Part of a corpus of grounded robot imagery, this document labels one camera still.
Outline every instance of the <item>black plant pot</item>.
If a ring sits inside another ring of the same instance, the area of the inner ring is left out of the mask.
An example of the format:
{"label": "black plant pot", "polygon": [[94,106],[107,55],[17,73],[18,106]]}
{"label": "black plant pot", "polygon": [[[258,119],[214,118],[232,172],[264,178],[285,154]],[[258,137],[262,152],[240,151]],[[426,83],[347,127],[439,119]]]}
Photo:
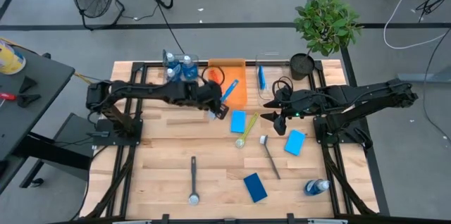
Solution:
{"label": "black plant pot", "polygon": [[315,61],[307,54],[295,54],[290,59],[290,72],[293,80],[302,80],[313,72]]}

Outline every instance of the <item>blue block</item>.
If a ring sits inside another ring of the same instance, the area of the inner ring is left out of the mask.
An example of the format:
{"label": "blue block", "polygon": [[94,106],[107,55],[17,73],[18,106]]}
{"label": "blue block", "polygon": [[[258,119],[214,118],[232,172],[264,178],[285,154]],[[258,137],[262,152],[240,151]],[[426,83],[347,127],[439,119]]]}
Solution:
{"label": "blue block", "polygon": [[245,184],[247,190],[251,194],[251,198],[254,201],[254,203],[257,203],[258,201],[268,196],[265,191],[265,188],[263,187],[263,184],[260,181],[259,176],[256,173],[245,178]]}
{"label": "blue block", "polygon": [[265,75],[263,74],[263,66],[259,66],[259,85],[260,89],[265,89],[266,87]]}
{"label": "blue block", "polygon": [[290,136],[288,136],[287,144],[285,145],[285,151],[288,153],[299,156],[301,153],[302,144],[304,144],[305,134],[292,130]]}
{"label": "blue block", "polygon": [[232,111],[232,125],[231,132],[245,133],[246,128],[246,112]]}

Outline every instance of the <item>potted plant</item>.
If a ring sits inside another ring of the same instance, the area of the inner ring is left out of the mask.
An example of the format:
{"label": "potted plant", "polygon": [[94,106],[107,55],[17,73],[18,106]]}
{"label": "potted plant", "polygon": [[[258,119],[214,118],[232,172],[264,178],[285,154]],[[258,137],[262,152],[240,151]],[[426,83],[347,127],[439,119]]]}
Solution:
{"label": "potted plant", "polygon": [[310,74],[314,61],[310,52],[321,52],[329,56],[355,44],[355,32],[359,35],[362,27],[355,21],[359,15],[341,0],[308,0],[304,7],[296,7],[300,17],[295,19],[296,32],[308,41],[307,54],[296,54],[290,60],[290,69],[295,80]]}

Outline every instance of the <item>green leaves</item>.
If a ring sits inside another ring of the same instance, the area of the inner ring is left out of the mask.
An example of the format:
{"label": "green leaves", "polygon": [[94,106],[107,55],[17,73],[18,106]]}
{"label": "green leaves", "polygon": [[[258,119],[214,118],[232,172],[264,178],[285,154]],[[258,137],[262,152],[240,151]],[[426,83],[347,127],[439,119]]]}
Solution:
{"label": "green leaves", "polygon": [[295,9],[300,15],[294,20],[296,31],[302,33],[312,52],[329,56],[340,46],[355,44],[355,32],[361,34],[362,27],[355,21],[359,15],[341,0],[308,0]]}

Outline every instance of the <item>yellow container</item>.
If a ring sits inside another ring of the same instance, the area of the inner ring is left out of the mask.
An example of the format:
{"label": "yellow container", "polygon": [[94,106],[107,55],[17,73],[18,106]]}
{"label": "yellow container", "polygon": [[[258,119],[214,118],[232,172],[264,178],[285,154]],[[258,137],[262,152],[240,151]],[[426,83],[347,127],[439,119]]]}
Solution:
{"label": "yellow container", "polygon": [[0,40],[0,73],[12,75],[20,72],[25,66],[26,60],[18,52],[15,52],[5,41]]}

